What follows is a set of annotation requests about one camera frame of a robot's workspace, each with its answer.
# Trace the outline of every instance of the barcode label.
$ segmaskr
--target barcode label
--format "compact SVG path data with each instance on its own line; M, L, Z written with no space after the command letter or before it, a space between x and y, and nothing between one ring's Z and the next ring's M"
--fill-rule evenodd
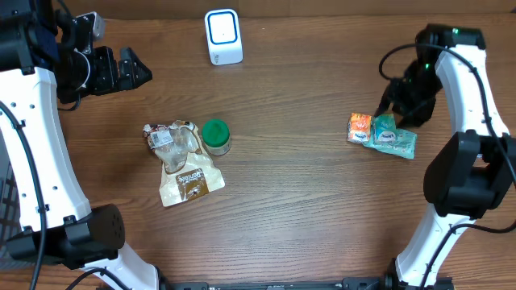
M154 144L151 149L155 149L173 142L172 136L168 130L152 132L151 139L152 143Z

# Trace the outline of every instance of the teal package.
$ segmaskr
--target teal package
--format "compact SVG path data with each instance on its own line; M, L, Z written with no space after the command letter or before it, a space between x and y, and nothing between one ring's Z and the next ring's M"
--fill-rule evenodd
M375 117L372 122L374 143L394 143L396 141L396 121L393 114Z
M376 149L387 154L397 155L407 159L413 159L416 152L416 140L418 135L407 130L397 130L397 140L393 143L375 144L372 138L363 143L365 147Z

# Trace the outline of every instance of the wood grain surface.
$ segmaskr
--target wood grain surface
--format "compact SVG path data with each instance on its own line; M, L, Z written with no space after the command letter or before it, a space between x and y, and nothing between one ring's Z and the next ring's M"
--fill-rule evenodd
M514 0L68 0L75 15L97 11L108 19L201 19L231 8L240 17L509 13Z
M516 130L514 14L241 19L243 63L223 67L210 64L203 21L109 21L99 45L133 47L154 80L60 116L77 179L92 206L120 208L127 242L172 282L379 276L422 218L423 175L451 137L449 113L441 92L433 118L414 130L414 160L346 142L347 119L374 113L387 86L380 58L427 23L482 29L494 99ZM413 58L400 52L386 72L400 75ZM233 136L229 153L214 158L226 187L164 208L143 125L183 119L202 128L211 118ZM478 224L505 227L515 209L511 189ZM461 290L514 289L515 238L468 230L440 275ZM44 267L38 288L65 288L79 274ZM1 274L0 288L27 288L30 277L31 269Z

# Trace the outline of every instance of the beige plastic package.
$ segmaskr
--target beige plastic package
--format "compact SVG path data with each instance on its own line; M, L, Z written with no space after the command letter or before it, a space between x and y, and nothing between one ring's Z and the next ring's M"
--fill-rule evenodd
M192 122L175 121L171 126L144 126L148 146L162 161L160 195L163 206L191 201L225 183L206 153Z

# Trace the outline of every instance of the green can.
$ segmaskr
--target green can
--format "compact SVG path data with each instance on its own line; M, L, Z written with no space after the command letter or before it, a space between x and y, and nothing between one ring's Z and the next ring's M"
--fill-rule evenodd
M224 155L231 148L229 128L222 120L212 119L204 124L202 140L211 155Z

